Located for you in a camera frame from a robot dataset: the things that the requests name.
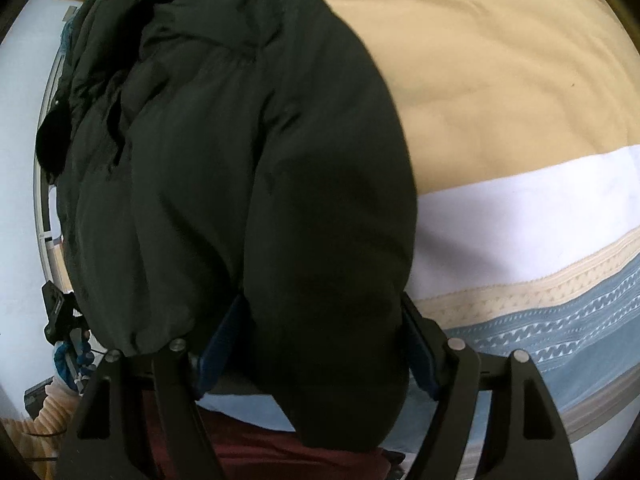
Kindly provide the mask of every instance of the beige patterned stripe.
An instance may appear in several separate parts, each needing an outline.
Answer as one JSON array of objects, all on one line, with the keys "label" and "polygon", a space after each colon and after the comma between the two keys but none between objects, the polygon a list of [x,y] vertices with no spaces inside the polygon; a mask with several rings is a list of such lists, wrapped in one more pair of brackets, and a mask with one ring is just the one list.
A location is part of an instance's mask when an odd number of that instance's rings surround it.
[{"label": "beige patterned stripe", "polygon": [[584,294],[640,254],[640,227],[603,250],[546,278],[462,290],[416,301],[443,328],[468,326],[531,308],[558,306]]}]

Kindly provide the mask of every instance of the silver bolt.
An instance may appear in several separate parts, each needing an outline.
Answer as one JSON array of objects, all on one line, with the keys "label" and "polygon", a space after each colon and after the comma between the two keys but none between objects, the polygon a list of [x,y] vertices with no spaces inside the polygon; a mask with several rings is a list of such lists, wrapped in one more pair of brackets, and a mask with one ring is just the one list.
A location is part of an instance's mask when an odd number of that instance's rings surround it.
[{"label": "silver bolt", "polygon": [[109,350],[104,356],[104,359],[108,363],[114,363],[120,359],[121,355],[120,350]]},{"label": "silver bolt", "polygon": [[459,337],[452,337],[447,341],[447,345],[449,345],[449,348],[457,352],[464,350],[466,347],[465,342],[462,341],[462,339],[460,339]]},{"label": "silver bolt", "polygon": [[187,348],[187,342],[184,339],[174,339],[169,343],[171,352],[182,352],[185,348]]},{"label": "silver bolt", "polygon": [[516,359],[519,363],[526,363],[529,360],[529,354],[527,354],[524,350],[516,350],[513,353],[513,358]]}]

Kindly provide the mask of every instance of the maroon cloth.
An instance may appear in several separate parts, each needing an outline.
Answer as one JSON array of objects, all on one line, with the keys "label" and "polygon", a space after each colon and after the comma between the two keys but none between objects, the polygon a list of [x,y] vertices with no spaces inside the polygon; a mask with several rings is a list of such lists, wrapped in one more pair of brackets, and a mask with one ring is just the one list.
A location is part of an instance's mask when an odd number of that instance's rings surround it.
[{"label": "maroon cloth", "polygon": [[[352,453],[305,447],[295,433],[198,409],[228,480],[385,480],[391,468],[380,448]],[[145,392],[145,416],[156,464],[166,480],[176,480],[152,392]]]}]

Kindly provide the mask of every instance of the blue glove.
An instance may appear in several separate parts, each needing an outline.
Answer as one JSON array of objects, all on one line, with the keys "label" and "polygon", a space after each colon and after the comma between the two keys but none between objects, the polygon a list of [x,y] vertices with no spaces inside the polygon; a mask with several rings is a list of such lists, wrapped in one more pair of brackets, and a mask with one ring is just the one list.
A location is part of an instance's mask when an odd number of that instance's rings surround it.
[{"label": "blue glove", "polygon": [[[69,342],[58,341],[53,349],[53,363],[56,371],[56,377],[59,383],[66,386],[73,392],[78,392],[78,384],[73,378],[73,374],[66,362],[66,353],[73,349],[73,345]],[[95,370],[94,354],[91,351],[91,345],[86,340],[82,340],[82,354],[76,359],[79,366],[78,381],[88,379]]]}]

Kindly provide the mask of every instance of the puffer jacket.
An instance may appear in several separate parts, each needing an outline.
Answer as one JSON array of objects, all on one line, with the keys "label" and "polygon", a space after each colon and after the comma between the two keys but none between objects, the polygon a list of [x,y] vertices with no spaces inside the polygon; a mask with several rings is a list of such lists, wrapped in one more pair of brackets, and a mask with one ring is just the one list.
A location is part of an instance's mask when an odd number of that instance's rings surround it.
[{"label": "puffer jacket", "polygon": [[126,355],[243,292],[246,373],[309,446],[377,446],[408,371],[416,191],[396,108],[322,0],[86,0],[36,154],[92,332]]}]

